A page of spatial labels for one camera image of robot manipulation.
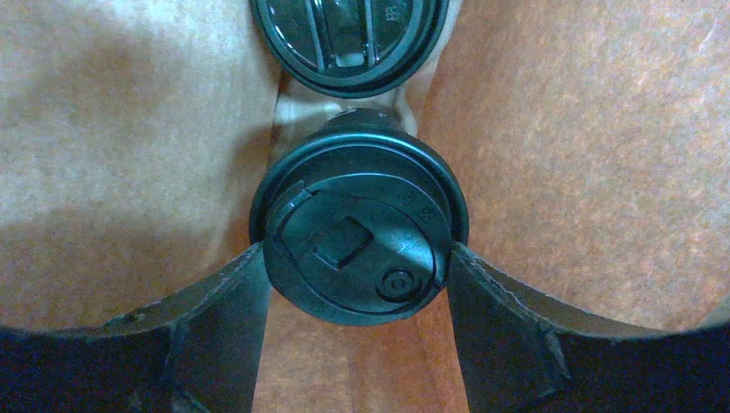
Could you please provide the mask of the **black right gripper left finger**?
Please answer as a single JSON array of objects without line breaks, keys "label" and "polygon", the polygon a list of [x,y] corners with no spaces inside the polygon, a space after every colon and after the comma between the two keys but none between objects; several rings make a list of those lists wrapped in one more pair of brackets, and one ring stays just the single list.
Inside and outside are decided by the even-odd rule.
[{"label": "black right gripper left finger", "polygon": [[248,412],[270,284],[263,249],[97,328],[1,329],[4,412]]}]

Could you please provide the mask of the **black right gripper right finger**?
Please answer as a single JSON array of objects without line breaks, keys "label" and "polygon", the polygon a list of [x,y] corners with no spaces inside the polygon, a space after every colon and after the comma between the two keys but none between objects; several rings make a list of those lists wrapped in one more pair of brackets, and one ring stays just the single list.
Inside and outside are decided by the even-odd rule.
[{"label": "black right gripper right finger", "polygon": [[472,412],[726,412],[729,327],[669,332],[583,311],[456,243],[449,306]]}]

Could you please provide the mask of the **black plastic cup lid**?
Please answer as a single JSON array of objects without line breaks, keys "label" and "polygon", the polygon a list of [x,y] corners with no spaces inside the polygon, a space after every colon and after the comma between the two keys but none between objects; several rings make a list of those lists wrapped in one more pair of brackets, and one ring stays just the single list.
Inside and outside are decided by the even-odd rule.
[{"label": "black plastic cup lid", "polygon": [[391,114],[356,108],[270,167],[249,233],[292,304],[329,323],[369,326],[411,317],[445,288],[469,217],[435,151]]},{"label": "black plastic cup lid", "polygon": [[359,99],[395,89],[441,37],[443,0],[255,0],[253,17],[283,69],[309,89]]}]

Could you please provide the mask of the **brown paper bag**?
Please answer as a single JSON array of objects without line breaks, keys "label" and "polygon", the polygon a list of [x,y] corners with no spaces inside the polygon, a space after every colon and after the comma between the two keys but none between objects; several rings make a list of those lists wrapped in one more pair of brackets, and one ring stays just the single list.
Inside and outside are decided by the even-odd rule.
[{"label": "brown paper bag", "polygon": [[[1,329],[97,328],[263,248],[251,205],[294,78],[252,2],[2,2]],[[460,244],[600,317],[729,327],[728,2],[447,2],[411,136],[460,185]],[[449,269],[369,326],[269,284],[251,410],[472,412]]]}]

